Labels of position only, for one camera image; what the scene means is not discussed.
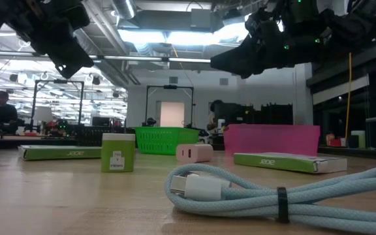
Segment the pink plastic bin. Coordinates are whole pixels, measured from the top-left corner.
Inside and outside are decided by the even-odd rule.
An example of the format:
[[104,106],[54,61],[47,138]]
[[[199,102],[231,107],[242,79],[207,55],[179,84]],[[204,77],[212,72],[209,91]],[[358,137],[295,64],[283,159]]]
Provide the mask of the pink plastic bin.
[[225,152],[291,153],[315,156],[320,127],[314,125],[232,124],[223,131]]

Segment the grey ceiling box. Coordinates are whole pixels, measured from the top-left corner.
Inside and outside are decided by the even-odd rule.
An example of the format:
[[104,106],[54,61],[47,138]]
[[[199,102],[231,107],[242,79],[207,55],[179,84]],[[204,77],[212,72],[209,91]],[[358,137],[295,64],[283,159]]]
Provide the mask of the grey ceiling box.
[[212,12],[208,9],[191,10],[191,29],[209,31],[211,29]]

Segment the black overhead light bar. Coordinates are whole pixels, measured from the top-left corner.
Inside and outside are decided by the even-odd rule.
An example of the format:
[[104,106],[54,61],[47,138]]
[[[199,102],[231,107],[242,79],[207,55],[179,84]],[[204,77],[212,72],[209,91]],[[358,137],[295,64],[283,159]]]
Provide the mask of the black overhead light bar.
[[[37,59],[50,60],[48,55],[40,55],[36,52],[16,52],[0,51],[0,57],[12,57],[13,59]],[[89,58],[95,61],[117,60],[117,61],[146,61],[146,62],[169,62],[169,63],[201,63],[210,64],[210,59],[197,59],[185,57],[143,57],[129,55],[89,55]]]

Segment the green white Acer box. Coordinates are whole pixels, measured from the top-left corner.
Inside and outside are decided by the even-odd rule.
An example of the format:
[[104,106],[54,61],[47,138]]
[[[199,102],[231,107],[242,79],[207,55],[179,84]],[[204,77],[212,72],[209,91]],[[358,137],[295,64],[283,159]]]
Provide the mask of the green white Acer box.
[[347,170],[345,158],[311,157],[289,153],[235,153],[234,163],[308,174],[329,174]]
[[25,161],[100,159],[101,147],[21,145],[18,153]]

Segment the small black monitor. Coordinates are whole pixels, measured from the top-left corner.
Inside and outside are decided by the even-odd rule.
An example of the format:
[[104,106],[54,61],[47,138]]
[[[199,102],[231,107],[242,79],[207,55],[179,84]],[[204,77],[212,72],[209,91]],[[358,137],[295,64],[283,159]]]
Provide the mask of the small black monitor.
[[92,117],[92,126],[94,127],[109,127],[110,118],[109,117]]

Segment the green plastic basket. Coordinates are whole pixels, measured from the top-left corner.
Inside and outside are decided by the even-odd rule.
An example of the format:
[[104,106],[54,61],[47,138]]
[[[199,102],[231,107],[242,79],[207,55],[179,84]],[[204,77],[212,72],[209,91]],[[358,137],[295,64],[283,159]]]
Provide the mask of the green plastic basket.
[[175,155],[180,144],[196,144],[199,131],[182,127],[135,127],[138,150],[143,154]]

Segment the black equipment rack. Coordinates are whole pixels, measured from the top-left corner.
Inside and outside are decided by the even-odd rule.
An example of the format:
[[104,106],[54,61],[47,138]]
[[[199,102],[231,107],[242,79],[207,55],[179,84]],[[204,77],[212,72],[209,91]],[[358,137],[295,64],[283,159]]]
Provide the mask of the black equipment rack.
[[262,105],[260,110],[253,106],[236,103],[223,103],[215,106],[215,118],[225,119],[225,125],[230,124],[270,124],[292,125],[293,107],[291,104]]

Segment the black plastic basket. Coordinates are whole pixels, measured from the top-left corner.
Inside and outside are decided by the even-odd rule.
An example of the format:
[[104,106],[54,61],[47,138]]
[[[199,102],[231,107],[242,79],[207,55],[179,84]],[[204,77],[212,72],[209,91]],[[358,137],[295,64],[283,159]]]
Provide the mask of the black plastic basket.
[[133,128],[101,127],[101,126],[77,126],[75,139],[79,146],[101,147],[104,133],[134,134]]

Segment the black gantry frame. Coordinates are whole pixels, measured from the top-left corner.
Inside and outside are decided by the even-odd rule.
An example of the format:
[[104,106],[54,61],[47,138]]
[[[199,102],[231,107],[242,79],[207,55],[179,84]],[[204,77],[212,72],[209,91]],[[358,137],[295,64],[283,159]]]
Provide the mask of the black gantry frame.
[[25,128],[27,131],[33,132],[37,130],[34,126],[34,115],[35,115],[35,108],[37,102],[37,93],[45,87],[46,84],[54,83],[54,84],[80,84],[81,88],[77,89],[80,92],[80,102],[79,102],[79,111],[78,111],[78,124],[81,124],[82,121],[82,107],[83,107],[83,99],[84,99],[84,82],[83,81],[72,81],[72,80],[35,80],[35,86],[33,90],[33,102],[32,102],[32,109],[31,109],[31,121],[29,123],[29,127]]
[[157,88],[161,88],[161,89],[183,89],[183,90],[190,89],[191,90],[191,94],[188,95],[191,98],[191,116],[190,116],[190,122],[188,122],[188,123],[182,122],[182,127],[186,128],[187,125],[192,125],[193,124],[193,117],[194,117],[193,111],[194,111],[194,106],[196,105],[194,103],[195,89],[192,86],[189,87],[189,86],[177,86],[177,85],[146,86],[146,105],[145,105],[145,120],[144,120],[144,123],[148,122],[148,102],[149,102],[149,96],[154,93],[154,91],[152,91],[151,93],[149,92],[150,88],[155,88],[155,90]]

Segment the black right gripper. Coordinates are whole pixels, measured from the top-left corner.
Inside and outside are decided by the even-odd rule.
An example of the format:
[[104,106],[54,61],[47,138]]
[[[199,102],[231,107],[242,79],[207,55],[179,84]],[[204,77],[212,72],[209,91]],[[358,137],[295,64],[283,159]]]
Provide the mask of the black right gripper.
[[210,59],[210,67],[239,75],[242,79],[266,69],[291,67],[317,57],[335,16],[332,9],[319,11],[317,0],[277,0],[249,15],[248,36],[236,48]]

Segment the long background table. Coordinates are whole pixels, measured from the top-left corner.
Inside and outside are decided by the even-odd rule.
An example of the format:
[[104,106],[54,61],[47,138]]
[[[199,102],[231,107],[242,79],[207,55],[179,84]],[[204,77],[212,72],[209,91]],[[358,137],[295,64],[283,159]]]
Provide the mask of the long background table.
[[1,149],[16,149],[18,146],[21,146],[21,145],[77,146],[78,141],[73,138],[0,135],[0,150]]

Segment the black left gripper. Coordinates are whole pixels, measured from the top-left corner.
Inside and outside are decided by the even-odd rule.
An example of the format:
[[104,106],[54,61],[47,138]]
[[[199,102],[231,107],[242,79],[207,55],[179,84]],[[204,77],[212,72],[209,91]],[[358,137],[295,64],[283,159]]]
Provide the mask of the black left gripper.
[[94,66],[73,30],[89,24],[82,0],[0,0],[0,28],[27,35],[33,49],[47,55],[62,77]]

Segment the small green charger box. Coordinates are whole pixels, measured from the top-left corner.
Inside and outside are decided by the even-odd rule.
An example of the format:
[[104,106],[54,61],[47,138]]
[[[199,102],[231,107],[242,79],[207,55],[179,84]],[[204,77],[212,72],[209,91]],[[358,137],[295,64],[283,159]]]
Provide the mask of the small green charger box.
[[104,133],[101,146],[101,171],[132,172],[135,143],[135,134]]

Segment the green white container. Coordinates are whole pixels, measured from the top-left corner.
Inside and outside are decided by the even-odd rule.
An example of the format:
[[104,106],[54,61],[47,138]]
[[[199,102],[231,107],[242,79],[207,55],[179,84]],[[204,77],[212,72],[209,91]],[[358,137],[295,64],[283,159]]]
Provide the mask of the green white container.
[[359,149],[366,149],[366,132],[365,131],[351,131],[353,145]]

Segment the white charger plug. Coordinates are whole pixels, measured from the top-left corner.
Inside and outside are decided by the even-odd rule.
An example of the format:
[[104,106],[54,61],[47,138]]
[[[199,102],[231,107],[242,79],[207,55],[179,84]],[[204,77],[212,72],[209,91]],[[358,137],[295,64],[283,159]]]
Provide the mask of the white charger plug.
[[213,147],[209,144],[180,144],[176,158],[182,163],[203,163],[213,159]]

